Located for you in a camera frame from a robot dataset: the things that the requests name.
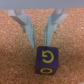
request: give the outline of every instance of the dark blue cube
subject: dark blue cube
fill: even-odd
[[[37,48],[35,73],[54,75],[58,67],[58,48],[39,46]]]

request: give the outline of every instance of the brown surface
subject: brown surface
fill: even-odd
[[[45,25],[54,9],[25,10],[32,15],[36,48],[27,34],[0,10],[0,84],[78,84],[84,82],[84,9],[71,9],[53,35],[52,47],[59,48],[60,67],[56,74],[35,74],[37,46],[45,45]]]

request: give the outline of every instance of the block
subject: block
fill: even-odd
[[[35,73],[54,75],[58,67],[58,48],[39,46],[37,48]]]

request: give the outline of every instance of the cube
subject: cube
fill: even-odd
[[[54,75],[58,67],[58,48],[39,46],[37,48],[35,73]]]

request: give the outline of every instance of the cube front face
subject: cube front face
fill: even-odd
[[[53,75],[58,67],[58,48],[39,46],[37,48],[35,73]]]

